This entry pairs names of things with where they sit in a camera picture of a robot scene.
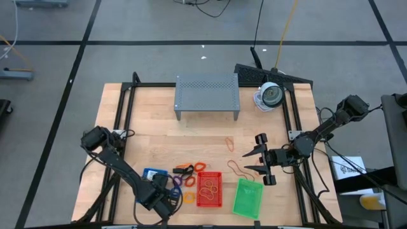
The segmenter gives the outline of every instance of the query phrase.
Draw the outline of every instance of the concrete floor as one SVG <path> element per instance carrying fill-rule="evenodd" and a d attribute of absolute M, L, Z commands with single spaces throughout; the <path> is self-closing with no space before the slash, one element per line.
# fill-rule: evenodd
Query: concrete floor
<path fill-rule="evenodd" d="M 95 0 L 71 0 L 64 9 L 19 9 L 22 41 L 81 41 Z M 90 41 L 251 40 L 260 0 L 231 1 L 219 18 L 171 0 L 102 0 Z M 202 6 L 216 13 L 225 1 Z M 279 40 L 293 0 L 265 1 L 259 40 Z M 376 0 L 394 41 L 407 41 L 403 0 Z M 0 2 L 0 27 L 14 37 L 13 4 Z M 386 41 L 368 1 L 300 1 L 287 40 Z M 77 45 L 17 45 L 36 70 L 34 81 L 0 81 L 0 98 L 15 108 L 0 132 L 0 222 L 13 228 L 43 152 Z M 263 67 L 275 62 L 277 46 L 257 46 Z M 407 47 L 398 46 L 407 58 Z M 253 66 L 249 45 L 88 45 L 53 142 L 48 163 L 26 226 L 68 223 L 76 200 L 85 153 L 82 131 L 94 125 L 105 83 L 130 81 L 137 71 L 145 82 L 174 82 L 178 73 L 233 72 L 236 63 Z M 21 67 L 10 54 L 0 67 Z M 349 94 L 375 107 L 382 94 L 404 93 L 406 81 L 385 46 L 283 46 L 279 69 L 314 81 L 319 107 L 335 108 Z M 365 165 L 392 165 L 383 113 L 375 111 L 360 123 L 335 132 L 332 146 L 344 155 L 360 155 Z"/>

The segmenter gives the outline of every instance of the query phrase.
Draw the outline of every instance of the red basket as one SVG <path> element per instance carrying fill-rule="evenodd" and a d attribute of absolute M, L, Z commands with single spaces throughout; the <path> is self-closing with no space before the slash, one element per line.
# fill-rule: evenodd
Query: red basket
<path fill-rule="evenodd" d="M 222 173 L 198 172 L 198 207 L 222 207 Z"/>

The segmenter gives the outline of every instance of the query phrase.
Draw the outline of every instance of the green plastic basket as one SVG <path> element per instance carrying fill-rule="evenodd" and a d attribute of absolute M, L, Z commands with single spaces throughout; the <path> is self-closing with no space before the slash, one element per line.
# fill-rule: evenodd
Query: green plastic basket
<path fill-rule="evenodd" d="M 232 212 L 251 219 L 258 219 L 262 197 L 263 184 L 240 178 Z"/>

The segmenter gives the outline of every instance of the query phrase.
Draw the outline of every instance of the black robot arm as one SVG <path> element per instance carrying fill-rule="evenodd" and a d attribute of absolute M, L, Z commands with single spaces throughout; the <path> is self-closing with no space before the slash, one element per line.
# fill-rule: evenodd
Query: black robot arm
<path fill-rule="evenodd" d="M 332 117 L 319 125 L 316 129 L 304 132 L 293 139 L 286 148 L 267 149 L 266 134 L 259 134 L 255 137 L 256 146 L 244 156 L 251 156 L 261 153 L 259 158 L 263 165 L 245 166 L 247 169 L 255 170 L 263 177 L 265 185 L 275 185 L 275 176 L 272 175 L 271 166 L 295 166 L 299 165 L 298 160 L 309 158 L 314 151 L 315 144 L 322 138 L 329 138 L 329 135 L 336 128 L 348 124 L 351 121 L 361 121 L 369 113 L 369 105 L 366 104 L 359 96 L 349 95 L 343 99 L 337 106 L 336 112 Z"/>
<path fill-rule="evenodd" d="M 94 153 L 99 146 L 102 147 L 102 151 Z M 170 190 L 165 188 L 168 177 L 155 175 L 152 181 L 141 179 L 140 175 L 119 156 L 118 152 L 123 149 L 123 140 L 119 134 L 110 133 L 104 127 L 95 127 L 81 138 L 81 147 L 92 158 L 119 174 L 132 187 L 134 195 L 147 210 L 154 209 L 165 221 L 174 213 L 179 197 L 174 199 L 170 195 Z"/>

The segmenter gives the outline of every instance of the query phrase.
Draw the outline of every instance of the black metal frame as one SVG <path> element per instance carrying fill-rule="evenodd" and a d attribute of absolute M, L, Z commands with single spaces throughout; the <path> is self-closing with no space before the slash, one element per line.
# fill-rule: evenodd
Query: black metal frame
<path fill-rule="evenodd" d="M 175 85 L 176 85 L 175 83 L 141 83 L 137 74 L 134 73 L 133 82 L 122 83 L 121 90 L 120 90 L 119 103 L 118 103 L 118 108 L 117 108 L 113 128 L 118 129 L 120 126 L 120 118 L 121 118 L 121 113 L 123 111 L 125 93 L 128 89 L 130 89 L 130 96 L 129 96 L 128 105 L 127 105 L 127 113 L 126 113 L 126 117 L 125 117 L 125 130 L 128 130 L 129 125 L 130 125 L 130 118 L 131 118 L 131 114 L 132 114 L 132 107 L 133 107 L 134 94 L 135 94 L 136 87 L 175 87 Z M 262 83 L 239 83 L 239 87 L 260 87 L 261 85 L 262 85 Z M 294 86 L 292 83 L 286 83 L 286 84 L 284 84 L 284 87 L 287 88 L 287 90 L 289 91 L 289 94 L 290 94 L 291 104 L 293 106 L 294 119 L 295 119 L 295 123 L 296 123 L 296 129 L 301 130 L 301 120 L 300 120 L 300 114 L 298 112 L 298 106 L 297 106 L 297 102 L 296 102 Z M 290 117 L 289 117 L 289 111 L 288 111 L 286 98 L 287 97 L 285 97 L 285 99 L 282 103 L 282 107 L 283 107 L 283 113 L 284 113 L 284 120 L 286 123 L 287 139 L 289 139 L 288 131 L 291 130 L 291 121 L 290 121 Z M 124 157 L 124 153 L 125 153 L 125 149 L 123 150 L 123 153 L 120 155 L 122 158 Z M 104 180 L 103 180 L 103 184 L 102 184 L 102 190 L 104 190 L 106 188 L 106 186 L 109 182 L 110 173 L 111 173 L 111 169 L 106 168 L 105 174 L 104 174 Z M 308 185 L 311 187 L 311 189 L 314 190 L 314 187 L 312 184 L 310 168 L 309 168 L 309 164 L 308 164 L 307 160 L 304 161 L 304 175 L 307 179 Z M 297 192 L 298 205 L 299 205 L 298 207 L 300 208 L 301 222 L 304 225 L 304 224 L 308 223 L 308 218 L 307 218 L 307 210 L 305 208 L 303 190 L 302 190 L 302 187 L 299 184 L 299 182 L 297 182 L 297 180 L 295 181 L 295 183 L 296 183 L 296 192 Z M 116 184 L 113 185 L 113 194 L 112 194 L 111 205 L 110 205 L 110 209 L 109 209 L 109 217 L 107 220 L 108 222 L 114 221 L 119 185 L 120 185 L 120 181 L 117 181 Z M 311 203 L 311 207 L 312 207 L 314 223 L 315 222 L 320 223 L 318 210 L 312 202 L 310 202 L 310 203 Z M 99 208 L 99 211 L 98 211 L 97 217 L 96 217 L 96 222 L 102 221 L 103 211 L 104 211 L 104 202 L 100 205 L 100 208 Z"/>
<path fill-rule="evenodd" d="M 262 83 L 239 83 L 239 87 L 260 87 Z M 125 94 L 128 90 L 130 90 L 130 95 L 128 98 L 128 104 L 127 104 L 127 111 L 126 111 L 126 117 L 125 117 L 125 124 L 124 124 L 124 129 L 128 130 L 130 126 L 130 119 L 132 115 L 132 108 L 133 108 L 133 103 L 134 103 L 134 97 L 135 97 L 135 89 L 137 87 L 175 87 L 175 83 L 141 83 L 138 75 L 136 73 L 133 74 L 133 82 L 131 83 L 122 83 L 121 89 L 120 89 L 120 96 L 119 96 L 119 103 L 118 107 L 116 110 L 116 117 L 114 120 L 114 129 L 119 129 L 120 126 L 120 118 L 121 114 L 123 111 L 123 106 L 124 106 L 124 101 L 125 101 Z M 296 96 L 295 96 L 295 91 L 294 91 L 294 86 L 292 83 L 285 83 L 284 87 L 287 88 L 290 98 L 291 98 L 291 104 L 293 106 L 293 114 L 294 114 L 294 119 L 296 122 L 296 129 L 301 130 L 301 120 L 300 120 L 300 114 L 298 112 L 298 106 L 296 102 Z M 283 103 L 282 103 L 282 109 L 284 113 L 284 121 L 286 123 L 286 129 L 287 129 L 287 140 L 288 138 L 288 131 L 291 130 L 291 121 L 289 117 L 289 110 L 287 106 L 287 97 L 285 97 Z M 121 157 L 124 157 L 125 153 L 125 148 L 123 152 L 121 153 Z M 307 161 L 304 161 L 304 175 L 307 179 L 307 183 L 310 185 L 311 189 L 314 189 L 314 186 L 312 185 L 312 178 L 311 178 L 311 173 L 309 169 L 309 164 Z M 108 186 L 109 183 L 109 178 L 111 177 L 111 169 L 106 168 L 105 174 L 104 174 L 104 180 L 102 184 L 102 190 L 106 186 Z M 40 228 L 102 228 L 103 226 L 113 226 L 113 221 L 114 221 L 114 215 L 116 213 L 116 204 L 117 204 L 117 199 L 118 199 L 118 190 L 119 190 L 119 185 L 120 185 L 120 180 L 118 179 L 116 183 L 113 185 L 113 193 L 112 193 L 112 200 L 111 200 L 111 205 L 109 207 L 109 214 L 108 214 L 108 220 L 107 221 L 102 221 L 102 216 L 103 216 L 103 211 L 105 208 L 104 202 L 101 203 L 99 210 L 96 215 L 96 219 L 94 222 L 91 223 L 73 223 L 69 225 L 53 225 L 53 226 L 46 226 L 46 227 L 40 227 Z M 300 215 L 301 215 L 301 223 L 302 226 L 309 226 L 312 228 L 349 228 L 353 229 L 355 227 L 352 226 L 345 226 L 345 225 L 328 225 L 320 222 L 319 219 L 319 213 L 314 206 L 312 202 L 311 208 L 312 208 L 312 213 L 313 213 L 313 219 L 314 222 L 308 222 L 307 218 L 307 210 L 305 208 L 305 200 L 303 196 L 303 190 L 301 185 L 297 182 L 296 180 L 296 191 L 297 191 L 297 198 L 298 198 L 298 207 L 300 208 Z M 137 225 L 137 228 L 157 228 L 157 229 L 162 229 L 162 228 L 193 228 L 193 229 L 199 229 L 199 228 L 208 228 L 208 229 L 232 229 L 232 228 L 241 228 L 241 229 L 249 229 L 249 228 L 254 228 L 254 229 L 260 229 L 260 228 L 278 228 L 277 226 L 261 226 L 259 221 L 255 221 L 253 226 L 216 226 L 216 225 L 158 225 L 158 226 L 140 226 Z"/>

